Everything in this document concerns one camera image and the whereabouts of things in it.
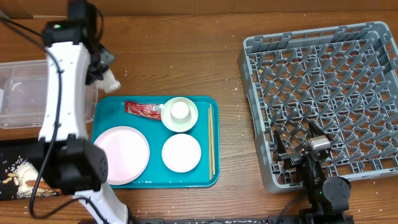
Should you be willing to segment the red snack wrapper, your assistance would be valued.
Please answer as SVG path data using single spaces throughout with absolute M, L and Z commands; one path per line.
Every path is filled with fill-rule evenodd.
M 137 103 L 135 101 L 124 102 L 124 109 L 126 113 L 157 121 L 161 120 L 163 106 L 163 104 L 155 103 Z

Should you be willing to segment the white napkin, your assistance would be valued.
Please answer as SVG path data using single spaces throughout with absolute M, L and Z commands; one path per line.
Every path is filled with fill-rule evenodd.
M 96 80 L 94 84 L 98 89 L 103 90 L 105 93 L 114 92 L 121 86 L 120 82 L 115 79 L 115 76 L 110 69 L 103 73 L 102 80 Z

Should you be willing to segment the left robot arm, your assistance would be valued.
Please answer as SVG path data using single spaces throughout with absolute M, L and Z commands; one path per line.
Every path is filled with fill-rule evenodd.
M 79 201 L 97 223 L 136 223 L 130 209 L 107 182 L 105 152 L 88 139 L 85 123 L 86 86 L 109 70 L 102 56 L 100 11 L 88 1 L 70 1 L 63 21 L 50 21 L 42 33 L 47 53 L 48 87 L 45 118 L 28 157 L 38 171 L 29 212 L 42 180 Z

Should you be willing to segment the rice and peanut scraps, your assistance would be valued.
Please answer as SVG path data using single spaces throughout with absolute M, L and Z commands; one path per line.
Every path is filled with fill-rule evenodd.
M 38 171 L 21 156 L 1 159 L 1 200 L 30 198 Z

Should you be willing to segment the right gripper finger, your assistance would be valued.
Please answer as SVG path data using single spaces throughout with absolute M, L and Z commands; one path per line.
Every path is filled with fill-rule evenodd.
M 274 154 L 280 155 L 280 154 L 285 154 L 286 149 L 284 146 L 284 143 L 282 142 L 280 135 L 278 131 L 275 129 L 274 130 Z
M 309 121 L 308 127 L 312 138 L 324 135 L 324 132 L 314 122 Z

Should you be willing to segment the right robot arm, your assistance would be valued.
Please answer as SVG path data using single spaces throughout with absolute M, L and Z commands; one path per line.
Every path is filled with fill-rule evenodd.
M 291 154 L 286 152 L 279 133 L 274 131 L 274 159 L 282 161 L 284 169 L 296 169 L 303 186 L 303 193 L 285 206 L 275 222 L 354 223 L 352 216 L 345 216 L 351 193 L 349 180 L 340 176 L 327 177 L 321 166 L 321 161 L 331 154 L 333 138 L 311 121 L 308 127 L 311 136 L 308 144 Z M 301 209 L 298 215 L 286 215 L 285 212 L 305 195 L 310 207 Z

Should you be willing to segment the orange carrot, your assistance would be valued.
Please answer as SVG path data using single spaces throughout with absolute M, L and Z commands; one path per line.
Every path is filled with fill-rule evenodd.
M 34 187 L 35 186 L 35 181 L 34 180 L 28 180 L 25 182 L 28 186 Z M 49 185 L 47 185 L 44 181 L 40 181 L 38 185 L 39 189 L 45 189 L 45 190 L 51 190 L 54 192 L 61 193 L 62 191 L 60 189 L 53 189 Z

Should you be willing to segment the large pink plate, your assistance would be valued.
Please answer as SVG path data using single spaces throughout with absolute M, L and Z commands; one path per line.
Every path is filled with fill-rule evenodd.
M 124 185 L 137 179 L 146 169 L 150 147 L 145 136 L 128 126 L 110 128 L 100 134 L 94 145 L 101 148 L 108 160 L 107 182 Z

